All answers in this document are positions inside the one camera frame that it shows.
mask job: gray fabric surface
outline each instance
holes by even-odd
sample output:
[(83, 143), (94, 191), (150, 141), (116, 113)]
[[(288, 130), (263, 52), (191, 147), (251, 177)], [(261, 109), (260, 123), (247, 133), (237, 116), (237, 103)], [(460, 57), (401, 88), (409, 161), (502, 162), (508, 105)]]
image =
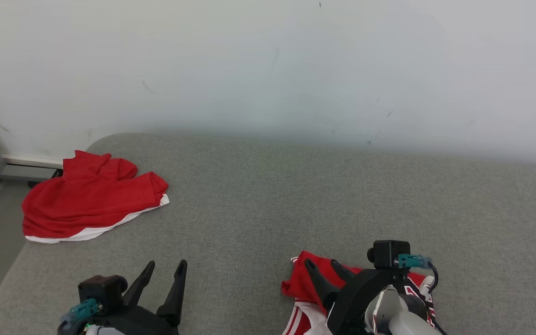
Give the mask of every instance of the gray fabric surface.
[(536, 166), (149, 134), (89, 151), (155, 171), (171, 203), (95, 240), (28, 242), (0, 286), (0, 335), (53, 334), (81, 280), (132, 281), (150, 260), (141, 305), (155, 310), (181, 258), (181, 334), (280, 334), (292, 256), (370, 267), (389, 238), (434, 259), (447, 333), (536, 333)]

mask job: white wall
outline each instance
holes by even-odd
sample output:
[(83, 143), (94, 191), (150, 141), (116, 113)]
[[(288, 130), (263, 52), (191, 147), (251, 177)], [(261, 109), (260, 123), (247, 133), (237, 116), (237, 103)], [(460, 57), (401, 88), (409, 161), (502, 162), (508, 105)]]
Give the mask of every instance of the white wall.
[(0, 0), (0, 143), (211, 131), (536, 161), (536, 1)]

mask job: clothing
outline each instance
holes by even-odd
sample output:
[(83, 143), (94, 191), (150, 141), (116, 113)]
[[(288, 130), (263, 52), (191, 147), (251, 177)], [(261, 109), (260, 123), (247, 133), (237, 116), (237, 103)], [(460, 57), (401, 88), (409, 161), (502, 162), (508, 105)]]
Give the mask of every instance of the clothing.
[(36, 185), (24, 199), (24, 235), (43, 243), (90, 240), (168, 204), (168, 184), (137, 172), (125, 159), (77, 150), (63, 160), (63, 176)]
[[(293, 272), (291, 279), (283, 281), (281, 291), (284, 295), (295, 298), (293, 311), (289, 323), (282, 335), (331, 335), (326, 327), (326, 310), (322, 307), (320, 299), (315, 292), (311, 278), (305, 267), (305, 260), (310, 259), (320, 270), (320, 273), (337, 288), (342, 288), (345, 282), (340, 279), (330, 265), (330, 259), (318, 257), (310, 252), (302, 251), (298, 257), (293, 257)], [(361, 268), (346, 267), (351, 272), (357, 274)], [(429, 288), (431, 276), (423, 276), (414, 272), (409, 275), (404, 283), (404, 293), (419, 297), (430, 309), (431, 314), (436, 317), (434, 303), (431, 297), (426, 297), (423, 293)], [(433, 322), (428, 316), (428, 323), (433, 327)]]

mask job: black cable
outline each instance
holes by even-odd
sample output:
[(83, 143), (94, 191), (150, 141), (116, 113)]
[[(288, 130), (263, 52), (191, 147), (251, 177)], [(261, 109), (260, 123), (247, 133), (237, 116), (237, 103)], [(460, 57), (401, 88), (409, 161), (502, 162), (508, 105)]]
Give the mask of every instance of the black cable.
[(434, 284), (431, 286), (431, 288), (429, 288), (429, 291), (427, 292), (427, 293), (431, 294), (432, 291), (434, 291), (434, 288), (436, 288), (436, 286), (438, 286), (438, 282), (440, 281), (440, 276), (438, 276), (438, 270), (436, 269), (436, 267), (434, 267), (434, 265), (431, 263), (431, 261), (428, 261), (427, 265), (429, 265), (431, 270), (434, 272)]
[[(431, 288), (429, 288), (429, 291), (428, 291), (428, 293), (431, 294), (431, 292), (434, 291), (434, 288), (436, 288), (436, 286), (438, 286), (438, 283), (440, 282), (440, 276), (438, 275), (438, 270), (436, 269), (436, 267), (434, 267), (434, 264), (431, 263), (431, 261), (428, 261), (427, 265), (429, 265), (431, 270), (434, 272), (434, 284), (431, 286)], [(442, 327), (440, 327), (440, 325), (436, 321), (436, 318), (434, 318), (434, 316), (431, 314), (431, 311), (430, 311), (429, 308), (427, 309), (427, 313), (429, 314), (431, 322), (434, 323), (435, 328), (438, 329), (438, 331), (440, 331), (440, 333), (442, 333), (442, 335), (448, 335), (444, 331), (444, 329), (442, 329)]]

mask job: white panel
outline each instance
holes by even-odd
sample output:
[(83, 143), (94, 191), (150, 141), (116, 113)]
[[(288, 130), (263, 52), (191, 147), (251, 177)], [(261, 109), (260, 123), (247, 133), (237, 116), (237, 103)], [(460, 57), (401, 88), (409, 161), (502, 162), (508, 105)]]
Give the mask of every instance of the white panel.
[(536, 162), (536, 1), (0, 0), (0, 143), (204, 131)]

